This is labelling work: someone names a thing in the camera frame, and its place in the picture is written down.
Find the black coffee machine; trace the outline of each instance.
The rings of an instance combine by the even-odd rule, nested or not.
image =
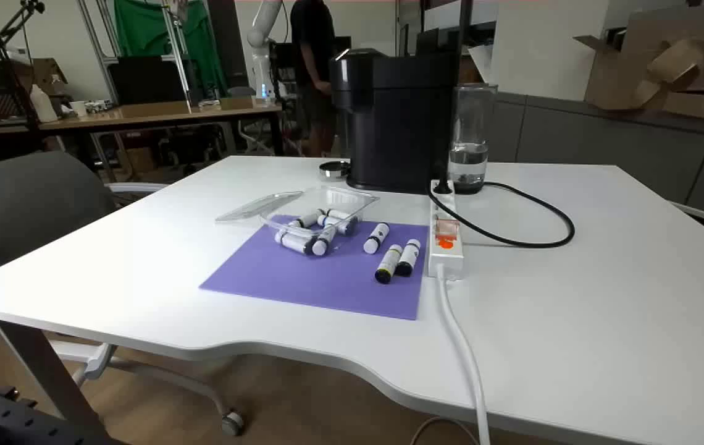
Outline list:
[[[383,57],[349,49],[333,61],[333,103],[346,118],[354,187],[427,192],[453,144],[453,54]]]

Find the white table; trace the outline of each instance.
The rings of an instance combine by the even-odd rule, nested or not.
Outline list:
[[[231,159],[11,261],[0,321],[189,362],[312,362],[404,406],[473,421],[430,277],[418,321],[199,290],[255,233],[215,218],[284,182],[320,186],[317,165]],[[578,240],[549,253],[468,234],[468,279],[451,297],[479,357],[494,425],[516,421],[565,441],[704,442],[704,227],[617,169],[494,164],[489,175],[578,223]],[[502,234],[564,234],[553,214],[505,191],[459,205]],[[391,192],[367,209],[394,223],[425,214],[427,198]]]

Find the green curtain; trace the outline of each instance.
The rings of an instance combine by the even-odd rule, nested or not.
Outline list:
[[[124,57],[170,54],[170,38],[158,4],[138,0],[115,0],[116,34]],[[204,3],[189,3],[183,25],[185,51],[196,78],[206,91],[227,95],[227,81],[210,31],[210,18]]]

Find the person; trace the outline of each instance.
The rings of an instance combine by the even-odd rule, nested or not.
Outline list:
[[[330,64],[333,57],[333,19],[325,0],[297,0],[291,10],[302,120],[309,130],[309,153],[332,156],[333,103]]]

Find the black shirt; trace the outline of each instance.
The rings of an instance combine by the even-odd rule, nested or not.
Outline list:
[[[291,10],[294,48],[297,48],[297,78],[299,85],[312,85],[309,71],[302,59],[302,44],[312,48],[317,57],[317,70],[325,81],[330,81],[330,64],[333,57],[333,23],[325,0],[297,0]]]

